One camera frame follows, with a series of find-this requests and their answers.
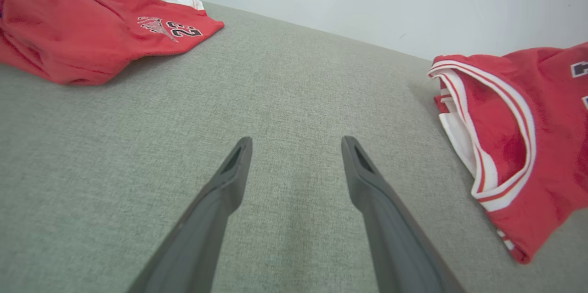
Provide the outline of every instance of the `folded red fabric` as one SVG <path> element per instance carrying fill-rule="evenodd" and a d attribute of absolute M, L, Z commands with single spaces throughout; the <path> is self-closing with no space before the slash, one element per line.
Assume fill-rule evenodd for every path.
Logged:
<path fill-rule="evenodd" d="M 503 57 L 439 56 L 429 77 L 453 148 L 514 259 L 531 262 L 588 207 L 588 43 Z"/>
<path fill-rule="evenodd" d="M 0 0 L 0 13 L 0 62 L 59 84 L 103 84 L 224 27 L 199 0 Z"/>

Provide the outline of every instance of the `printed number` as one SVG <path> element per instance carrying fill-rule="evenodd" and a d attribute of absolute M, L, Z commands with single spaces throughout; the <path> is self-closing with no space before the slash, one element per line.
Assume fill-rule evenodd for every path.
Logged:
<path fill-rule="evenodd" d="M 172 28 L 171 32 L 172 35 L 174 36 L 178 36 L 178 37 L 183 37 L 184 35 L 186 36 L 202 36 L 202 32 L 200 32 L 197 28 L 194 27 L 190 27 L 189 25 L 181 25 L 180 23 L 175 23 L 172 21 L 169 21 L 167 23 L 168 27 Z"/>
<path fill-rule="evenodd" d="M 580 77 L 588 75 L 588 62 L 582 61 L 571 65 L 571 76 L 572 77 Z M 582 102 L 584 106 L 588 109 L 588 96 L 582 98 Z"/>

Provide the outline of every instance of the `red jersey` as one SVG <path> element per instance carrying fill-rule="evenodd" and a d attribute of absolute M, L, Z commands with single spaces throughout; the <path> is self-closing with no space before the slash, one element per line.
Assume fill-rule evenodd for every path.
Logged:
<path fill-rule="evenodd" d="M 588 43 L 439 56 L 441 123 L 512 256 L 528 263 L 588 207 Z"/>
<path fill-rule="evenodd" d="M 199 0 L 0 2 L 0 62 L 59 84 L 103 84 L 132 60 L 184 53 L 224 27 Z"/>

